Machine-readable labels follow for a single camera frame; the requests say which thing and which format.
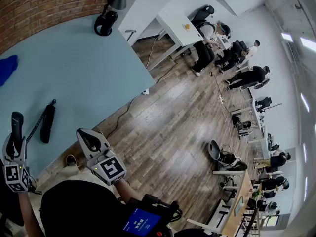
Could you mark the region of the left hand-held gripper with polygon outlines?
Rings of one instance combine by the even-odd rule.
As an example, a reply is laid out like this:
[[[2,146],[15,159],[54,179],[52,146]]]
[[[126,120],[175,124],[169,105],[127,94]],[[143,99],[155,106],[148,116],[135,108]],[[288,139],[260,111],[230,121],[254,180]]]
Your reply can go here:
[[[8,161],[12,160],[12,133],[10,133],[2,147],[2,155],[4,159],[4,178],[5,183],[9,188],[15,192],[27,192],[29,188],[29,173],[27,170],[27,165],[24,160],[27,158],[27,139],[24,136],[21,142],[21,146],[18,147],[14,145],[15,155],[14,159],[18,161]]]

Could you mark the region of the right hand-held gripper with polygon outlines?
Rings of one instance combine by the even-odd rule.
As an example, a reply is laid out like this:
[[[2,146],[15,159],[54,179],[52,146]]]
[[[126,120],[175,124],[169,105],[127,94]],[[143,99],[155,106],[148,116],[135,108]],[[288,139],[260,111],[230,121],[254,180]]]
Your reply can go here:
[[[103,134],[89,130],[76,131],[78,142],[87,159],[87,167],[108,186],[125,178],[127,170],[120,158],[109,148],[110,144]]]

